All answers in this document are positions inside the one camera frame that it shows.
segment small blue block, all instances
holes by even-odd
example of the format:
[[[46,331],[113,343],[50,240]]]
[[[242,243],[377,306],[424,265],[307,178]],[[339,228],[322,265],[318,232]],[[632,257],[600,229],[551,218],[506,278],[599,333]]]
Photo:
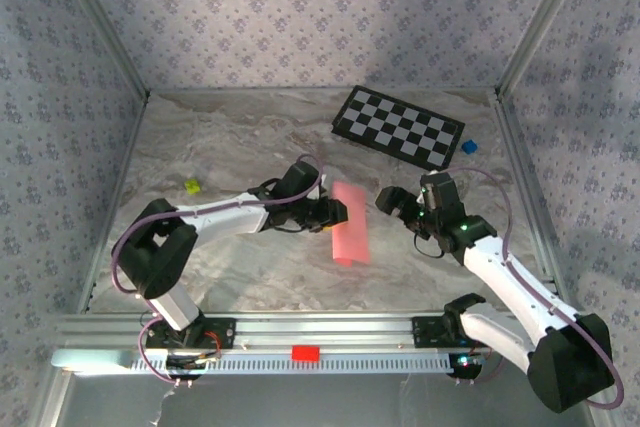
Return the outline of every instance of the small blue block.
[[[462,151],[467,155],[473,154],[476,150],[478,150],[478,144],[476,144],[473,140],[467,140],[464,144],[462,144]]]

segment checkerboard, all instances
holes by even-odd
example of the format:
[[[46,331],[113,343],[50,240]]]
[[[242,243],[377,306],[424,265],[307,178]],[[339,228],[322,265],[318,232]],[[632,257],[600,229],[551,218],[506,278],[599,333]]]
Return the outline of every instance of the checkerboard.
[[[334,134],[428,170],[451,162],[464,124],[356,86],[332,122]]]

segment wall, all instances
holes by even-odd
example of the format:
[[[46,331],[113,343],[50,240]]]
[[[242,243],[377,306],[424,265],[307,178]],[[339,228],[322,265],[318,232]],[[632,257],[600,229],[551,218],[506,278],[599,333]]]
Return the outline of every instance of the wall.
[[[540,0],[101,0],[153,89],[496,85]]]
[[[566,0],[512,102],[566,255],[565,281],[609,324],[640,425],[640,0]]]
[[[75,0],[0,0],[0,425],[75,311],[140,102]]]

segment table surface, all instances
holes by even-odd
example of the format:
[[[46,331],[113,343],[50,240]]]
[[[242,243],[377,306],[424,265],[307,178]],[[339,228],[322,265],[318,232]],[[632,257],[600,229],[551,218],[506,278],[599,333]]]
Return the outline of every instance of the table surface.
[[[331,134],[331,120],[349,89],[220,91],[153,95],[126,175],[120,206],[96,278],[91,312],[141,312],[146,305],[111,285],[108,255],[117,238],[151,201],[194,205],[234,197],[284,174],[298,155],[313,152],[335,180],[367,192],[370,265],[345,267],[332,260],[331,234],[266,231],[238,235],[194,250],[181,282],[204,311],[439,310],[476,292],[499,304],[489,288],[453,258],[429,259],[413,247],[402,223],[375,208],[380,189],[419,189],[421,169]],[[494,111],[484,93],[386,90],[385,93],[466,124],[452,166],[496,175],[514,206],[511,250],[535,275],[531,234]],[[184,182],[196,178],[201,192]],[[469,214],[482,215],[499,232],[506,211],[499,191],[479,174],[455,174]],[[437,253],[431,242],[424,251]]]

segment small red block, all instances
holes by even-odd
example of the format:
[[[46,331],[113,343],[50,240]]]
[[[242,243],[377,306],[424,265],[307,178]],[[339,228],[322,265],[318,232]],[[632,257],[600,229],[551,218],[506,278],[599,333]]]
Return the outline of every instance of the small red block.
[[[320,347],[315,345],[294,345],[291,360],[295,362],[320,362]]]

